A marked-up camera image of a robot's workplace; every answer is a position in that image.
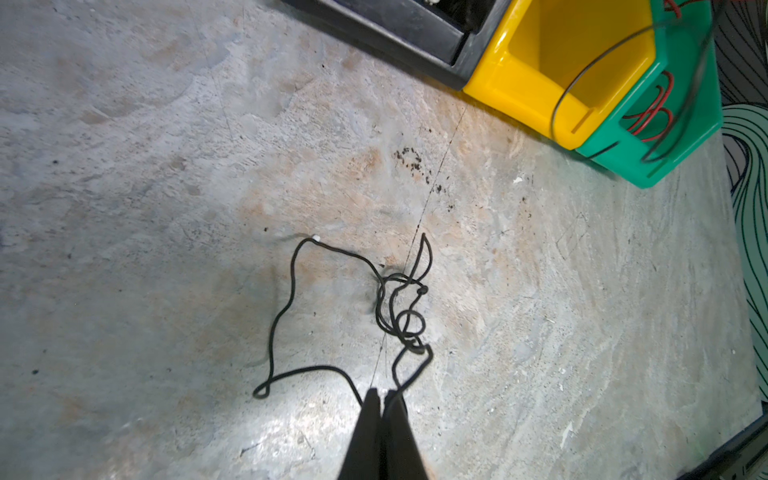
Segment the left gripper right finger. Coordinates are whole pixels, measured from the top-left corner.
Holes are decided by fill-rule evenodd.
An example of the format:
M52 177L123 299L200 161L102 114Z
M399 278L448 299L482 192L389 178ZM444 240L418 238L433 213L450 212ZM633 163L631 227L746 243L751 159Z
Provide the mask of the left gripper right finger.
M387 392L381 419L381 478L428 479L405 402L394 390Z

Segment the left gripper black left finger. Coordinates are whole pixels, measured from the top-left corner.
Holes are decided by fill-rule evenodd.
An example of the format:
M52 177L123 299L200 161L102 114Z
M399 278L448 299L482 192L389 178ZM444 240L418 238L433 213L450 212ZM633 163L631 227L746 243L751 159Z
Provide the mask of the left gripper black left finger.
M350 440L339 480L374 480L380 478L381 399L376 388L367 391Z

